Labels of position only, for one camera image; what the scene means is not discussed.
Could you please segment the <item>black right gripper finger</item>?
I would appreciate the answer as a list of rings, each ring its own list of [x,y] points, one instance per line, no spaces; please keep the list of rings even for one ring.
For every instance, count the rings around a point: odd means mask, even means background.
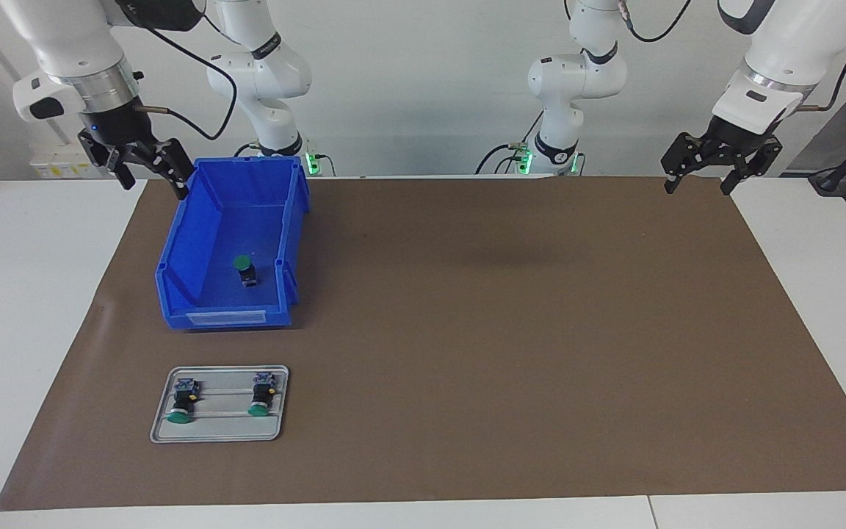
[[[195,167],[181,142],[175,138],[137,142],[137,160],[142,167],[167,181],[179,201],[188,197],[188,181]]]
[[[120,183],[124,190],[131,190],[134,187],[137,179],[126,164],[125,154],[127,154],[127,151],[125,149],[104,146],[104,144],[95,140],[88,130],[79,132],[79,142],[84,149],[84,153],[90,158],[91,165],[106,170]]]

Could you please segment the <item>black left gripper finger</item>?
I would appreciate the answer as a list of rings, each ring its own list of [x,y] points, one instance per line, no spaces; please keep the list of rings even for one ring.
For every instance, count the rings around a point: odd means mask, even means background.
[[[730,195],[743,181],[765,174],[782,150],[779,140],[765,140],[753,153],[735,151],[731,155],[733,168],[720,184],[722,194]]]
[[[664,183],[665,193],[674,194],[686,175],[706,167],[704,146],[704,138],[694,137],[686,132],[681,132],[673,140],[661,158],[662,170],[667,175]]]

